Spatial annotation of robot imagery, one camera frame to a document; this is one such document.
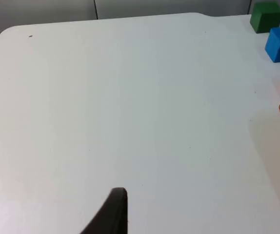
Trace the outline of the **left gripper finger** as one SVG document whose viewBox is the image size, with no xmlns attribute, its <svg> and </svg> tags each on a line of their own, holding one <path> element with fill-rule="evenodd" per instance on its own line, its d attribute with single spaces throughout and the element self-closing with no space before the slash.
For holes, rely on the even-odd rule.
<svg viewBox="0 0 280 234">
<path fill-rule="evenodd" d="M 127 234 L 128 194 L 123 187 L 113 188 L 83 234 Z"/>
</svg>

